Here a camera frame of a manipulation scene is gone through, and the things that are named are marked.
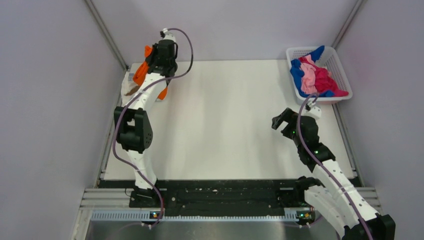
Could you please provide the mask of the orange t shirt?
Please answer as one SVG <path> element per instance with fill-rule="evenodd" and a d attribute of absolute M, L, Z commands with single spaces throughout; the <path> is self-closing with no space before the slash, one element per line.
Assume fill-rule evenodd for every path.
<path fill-rule="evenodd" d="M 146 45 L 144 47 L 144 57 L 147 58 L 153 51 L 153 48 L 149 45 Z M 131 90 L 131 92 L 134 94 L 138 91 L 138 89 L 141 87 L 141 85 L 144 83 L 146 75 L 148 73 L 148 63 L 144 61 L 139 68 L 136 70 L 132 80 L 136 84 L 136 86 Z M 168 88 L 166 87 L 157 97 L 157 100 L 164 100 L 167 96 Z"/>

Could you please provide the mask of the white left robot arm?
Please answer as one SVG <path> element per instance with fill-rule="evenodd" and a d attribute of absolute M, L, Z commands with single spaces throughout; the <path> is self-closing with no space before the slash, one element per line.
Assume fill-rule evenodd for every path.
<path fill-rule="evenodd" d="M 122 162 L 130 165 L 135 174 L 134 195 L 149 207 L 160 202 L 156 189 L 157 177 L 148 157 L 153 142 L 153 128 L 149 110 L 157 100 L 163 100 L 170 81 L 178 69 L 179 46 L 176 40 L 162 39 L 145 47 L 145 60 L 133 74 L 129 98 L 123 106 L 114 110 L 115 142 L 128 154 Z"/>

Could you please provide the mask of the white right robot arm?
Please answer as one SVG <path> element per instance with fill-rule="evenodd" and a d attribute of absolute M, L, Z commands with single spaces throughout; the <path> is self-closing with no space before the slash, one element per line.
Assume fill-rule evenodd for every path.
<path fill-rule="evenodd" d="M 300 161 L 312 173 L 295 182 L 294 202 L 317 210 L 340 240 L 393 240 L 394 219 L 380 214 L 345 176 L 335 155 L 320 141 L 316 120 L 287 107 L 272 118 L 271 127 L 276 130 L 284 122 L 282 135 L 294 142 Z"/>

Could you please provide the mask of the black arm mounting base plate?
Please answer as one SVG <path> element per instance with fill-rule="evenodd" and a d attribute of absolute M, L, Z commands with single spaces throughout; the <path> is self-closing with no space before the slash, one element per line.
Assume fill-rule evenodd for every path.
<path fill-rule="evenodd" d="M 282 217 L 311 205 L 304 191 L 323 184 L 312 177 L 265 180 L 158 180 L 159 190 L 137 189 L 133 180 L 101 180 L 99 188 L 131 190 L 130 208 L 158 208 L 162 217 Z"/>

